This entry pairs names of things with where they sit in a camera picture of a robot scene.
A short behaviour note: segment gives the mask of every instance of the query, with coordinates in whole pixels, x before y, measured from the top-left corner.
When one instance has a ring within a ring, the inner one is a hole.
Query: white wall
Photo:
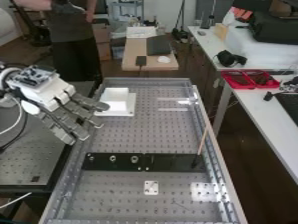
[[[143,0],[145,1],[145,19],[157,16],[157,20],[162,25],[166,25],[166,31],[170,32],[174,28],[175,21],[178,18],[179,8],[182,0]],[[131,13],[133,10],[122,10],[125,13]],[[195,15],[195,0],[184,1],[184,30],[186,26],[192,25]]]
[[[12,16],[13,20],[14,20],[14,30],[12,33],[9,33],[6,36],[0,37],[0,46],[6,44],[9,41],[12,41],[13,39],[16,39],[17,37],[20,37],[21,35],[21,31],[16,22],[16,18],[12,12],[12,9],[9,8],[9,0],[0,0],[0,8],[4,9]]]

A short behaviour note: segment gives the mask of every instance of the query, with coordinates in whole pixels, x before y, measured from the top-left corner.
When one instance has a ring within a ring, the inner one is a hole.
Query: red container
[[[254,89],[255,83],[242,71],[222,71],[220,75],[232,89]]]
[[[272,76],[267,72],[260,70],[250,70],[250,71],[244,71],[244,75],[248,76],[256,88],[259,89],[279,88],[280,83],[272,78]]]

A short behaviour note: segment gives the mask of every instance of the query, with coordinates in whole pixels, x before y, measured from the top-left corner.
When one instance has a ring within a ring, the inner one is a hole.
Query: desk
[[[91,82],[73,83],[73,85],[81,94],[87,95]],[[14,122],[17,114],[17,107],[0,108],[1,130]],[[1,136],[0,145],[16,136],[21,125],[22,121],[9,133]],[[70,147],[66,149],[63,146],[41,121],[27,115],[27,124],[20,139],[0,155],[0,192],[49,192],[66,160],[65,152],[70,150]]]
[[[122,70],[138,71],[139,67],[135,66],[137,56],[146,56],[146,39],[127,39],[125,44]],[[142,71],[172,71],[178,70],[178,62],[174,54],[166,55],[170,58],[170,63],[159,63],[158,56],[146,56],[146,66]]]
[[[232,68],[226,68],[224,66],[220,65],[219,61],[216,58],[214,58],[214,56],[223,50],[227,50],[232,53],[232,51],[226,47],[224,42],[215,36],[214,34],[214,27],[211,27],[208,30],[202,30],[206,35],[204,36],[199,36],[196,31],[199,30],[198,27],[194,26],[188,26],[188,31],[190,31],[190,35],[188,35],[188,46],[187,46],[187,55],[190,53],[190,47],[191,47],[191,36],[195,39],[195,42],[198,43],[202,51],[203,51],[203,58],[207,58],[207,60],[210,61],[210,66],[214,67],[215,69],[215,74],[210,75],[207,72],[207,81],[206,81],[206,87],[204,89],[211,89],[211,88],[216,88],[218,85],[215,85],[214,87],[214,81],[220,78],[220,71],[224,70],[239,70],[239,69],[254,69],[254,70],[266,70],[266,71],[280,71],[280,70],[288,70],[290,69],[290,65],[288,64],[255,64],[255,63],[250,63],[250,61],[247,60],[246,65],[239,65],[236,64]],[[184,62],[183,62],[183,70],[186,70],[187,67],[187,57],[184,57]],[[216,91],[211,92],[210,95],[210,103],[207,105],[207,112],[210,112],[212,106],[214,106],[214,100],[215,100],[215,94]]]
[[[294,75],[274,76],[283,82],[291,80],[292,77]],[[263,100],[267,91],[279,92],[279,90],[268,89],[235,90],[224,83],[212,130],[216,135],[232,93],[298,184],[298,127],[275,97],[268,102]]]

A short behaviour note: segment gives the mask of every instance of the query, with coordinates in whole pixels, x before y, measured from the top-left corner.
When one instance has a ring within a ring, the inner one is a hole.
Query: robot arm
[[[75,92],[73,85],[59,79],[54,70],[37,66],[25,69],[0,68],[0,106],[9,105],[10,97],[21,99],[25,112],[34,115],[65,144],[86,140],[89,133],[75,119],[95,128],[102,124],[93,111],[105,111],[109,105],[95,102]]]

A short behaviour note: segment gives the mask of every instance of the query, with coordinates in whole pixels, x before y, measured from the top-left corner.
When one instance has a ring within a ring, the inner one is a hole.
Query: floor
[[[186,45],[174,42],[172,45],[182,65]],[[18,39],[0,48],[0,61],[30,64],[46,52],[46,48],[33,48]],[[202,52],[194,46],[186,71],[154,72],[142,76],[190,78],[202,93],[208,69],[207,65],[202,67],[202,61]],[[50,57],[43,57],[39,63],[50,65]],[[105,77],[138,76],[137,72],[121,71],[119,60],[102,62],[102,74]],[[226,112],[218,143],[248,223],[296,224],[298,186],[239,104]]]

